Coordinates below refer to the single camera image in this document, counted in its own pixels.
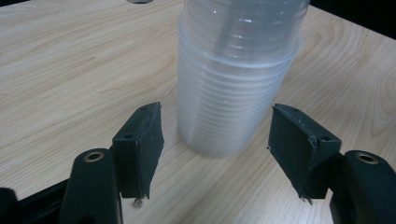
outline stack of plastic cups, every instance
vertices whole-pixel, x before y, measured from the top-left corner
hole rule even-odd
[[[177,125],[209,156],[247,147],[299,48],[309,0],[187,0],[178,20]]]

